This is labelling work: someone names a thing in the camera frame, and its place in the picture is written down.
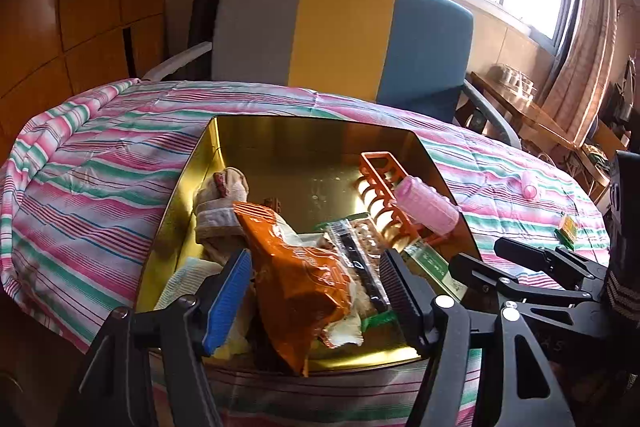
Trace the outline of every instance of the chair armrest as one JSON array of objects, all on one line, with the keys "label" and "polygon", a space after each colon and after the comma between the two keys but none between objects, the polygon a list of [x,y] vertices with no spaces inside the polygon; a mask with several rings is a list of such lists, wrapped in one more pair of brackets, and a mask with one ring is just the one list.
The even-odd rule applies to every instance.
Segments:
[{"label": "chair armrest", "polygon": [[482,96],[474,86],[469,84],[466,80],[462,85],[462,91],[466,94],[468,99],[480,110],[484,117],[492,123],[494,127],[500,131],[500,141],[522,150],[520,145],[520,139],[516,132],[511,128],[509,123],[502,117],[502,115],[495,110],[495,107],[489,103],[489,101]]},{"label": "chair armrest", "polygon": [[162,80],[168,74],[175,73],[189,62],[211,51],[211,42],[201,42],[148,70],[142,77],[147,80]]}]

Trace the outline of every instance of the beige curtain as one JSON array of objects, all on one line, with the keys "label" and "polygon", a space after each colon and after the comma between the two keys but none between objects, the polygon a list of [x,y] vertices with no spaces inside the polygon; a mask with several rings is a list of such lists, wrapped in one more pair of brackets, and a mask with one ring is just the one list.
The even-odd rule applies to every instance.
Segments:
[{"label": "beige curtain", "polygon": [[542,109],[581,146],[607,85],[616,42],[616,0],[580,0],[569,53]]}]

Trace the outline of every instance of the pink plastic object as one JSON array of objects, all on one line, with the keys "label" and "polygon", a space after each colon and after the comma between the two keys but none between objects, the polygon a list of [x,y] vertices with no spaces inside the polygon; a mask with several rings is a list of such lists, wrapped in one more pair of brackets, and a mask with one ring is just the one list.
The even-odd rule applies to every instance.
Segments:
[{"label": "pink plastic object", "polygon": [[522,197],[526,200],[535,200],[538,197],[538,178],[531,171],[524,171],[520,175],[522,184]]},{"label": "pink plastic object", "polygon": [[438,235],[447,235],[460,219],[460,212],[449,199],[420,178],[404,178],[395,188],[394,196],[398,208]]}]

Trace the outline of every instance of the green package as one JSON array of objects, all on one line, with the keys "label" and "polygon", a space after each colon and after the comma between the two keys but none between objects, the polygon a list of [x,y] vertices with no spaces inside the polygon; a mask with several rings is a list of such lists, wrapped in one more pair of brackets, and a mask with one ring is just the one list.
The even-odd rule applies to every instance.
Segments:
[{"label": "green package", "polygon": [[427,279],[437,295],[449,295],[457,301],[465,296],[466,286],[451,277],[449,263],[421,239],[404,248],[401,255],[409,270]]}]

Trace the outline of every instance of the chair backrest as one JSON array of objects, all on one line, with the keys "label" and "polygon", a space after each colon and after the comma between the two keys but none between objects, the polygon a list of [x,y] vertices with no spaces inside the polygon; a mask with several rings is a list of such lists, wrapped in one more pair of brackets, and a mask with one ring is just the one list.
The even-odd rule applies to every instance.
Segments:
[{"label": "chair backrest", "polygon": [[471,13],[450,0],[220,0],[211,76],[452,121],[472,33]]}]

